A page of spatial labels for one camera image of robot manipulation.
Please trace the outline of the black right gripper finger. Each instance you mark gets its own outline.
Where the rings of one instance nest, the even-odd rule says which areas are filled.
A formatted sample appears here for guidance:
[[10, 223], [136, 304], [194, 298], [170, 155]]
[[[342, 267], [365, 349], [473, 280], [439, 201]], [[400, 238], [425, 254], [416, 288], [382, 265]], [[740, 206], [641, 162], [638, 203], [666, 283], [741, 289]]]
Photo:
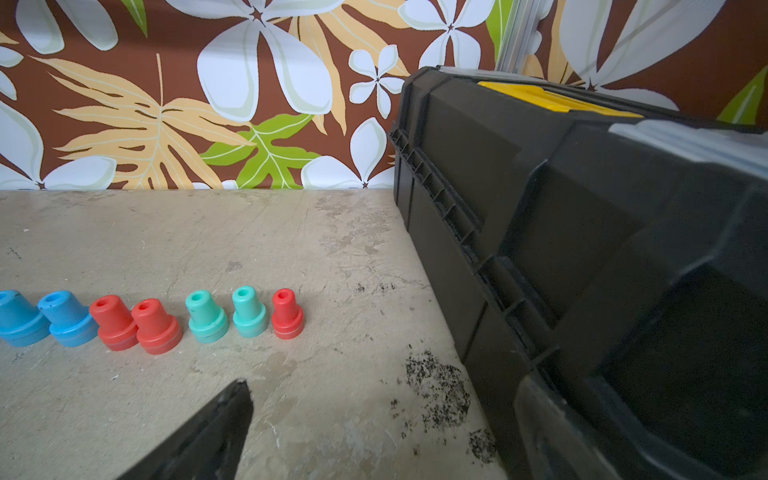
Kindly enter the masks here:
[[253, 412], [247, 381], [236, 379], [120, 477], [233, 479]]

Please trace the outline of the red stamp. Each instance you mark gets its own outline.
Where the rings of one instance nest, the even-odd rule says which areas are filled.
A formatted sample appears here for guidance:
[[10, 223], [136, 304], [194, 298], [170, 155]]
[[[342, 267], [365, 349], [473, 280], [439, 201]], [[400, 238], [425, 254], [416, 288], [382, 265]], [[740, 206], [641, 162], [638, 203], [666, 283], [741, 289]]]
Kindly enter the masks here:
[[166, 311], [159, 299], [139, 302], [132, 308], [131, 316], [138, 328], [139, 344], [151, 355], [171, 351], [182, 339], [183, 331], [176, 317]]
[[283, 340], [297, 337], [304, 329], [304, 311], [297, 303], [295, 293], [288, 288], [278, 290], [273, 295], [273, 314], [271, 317], [275, 335]]
[[119, 296], [95, 300], [89, 313], [99, 326], [98, 337], [110, 350], [123, 351], [138, 344], [138, 326]]

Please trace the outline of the green stamp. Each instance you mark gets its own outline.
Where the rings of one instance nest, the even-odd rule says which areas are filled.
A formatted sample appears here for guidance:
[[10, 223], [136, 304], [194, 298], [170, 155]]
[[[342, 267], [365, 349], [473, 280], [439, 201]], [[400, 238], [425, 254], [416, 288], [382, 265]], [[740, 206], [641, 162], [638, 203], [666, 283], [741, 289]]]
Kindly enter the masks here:
[[189, 329], [200, 343], [213, 343], [227, 333], [227, 315], [209, 291], [198, 290], [190, 293], [185, 300], [185, 306], [190, 314]]
[[253, 287], [238, 288], [232, 294], [232, 301], [235, 309], [233, 323], [241, 336], [254, 338], [267, 329], [267, 310]]

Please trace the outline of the blue stamp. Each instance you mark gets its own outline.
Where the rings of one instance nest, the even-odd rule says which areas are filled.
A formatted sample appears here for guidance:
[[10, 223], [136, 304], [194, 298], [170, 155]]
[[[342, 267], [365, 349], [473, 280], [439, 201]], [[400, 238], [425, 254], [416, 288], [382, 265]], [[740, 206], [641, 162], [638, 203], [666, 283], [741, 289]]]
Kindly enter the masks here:
[[50, 334], [64, 347], [77, 347], [97, 336], [99, 326], [89, 308], [70, 291], [49, 293], [37, 307], [50, 322]]
[[5, 290], [1, 297], [1, 338], [13, 347], [26, 347], [50, 335], [50, 322], [19, 291]]

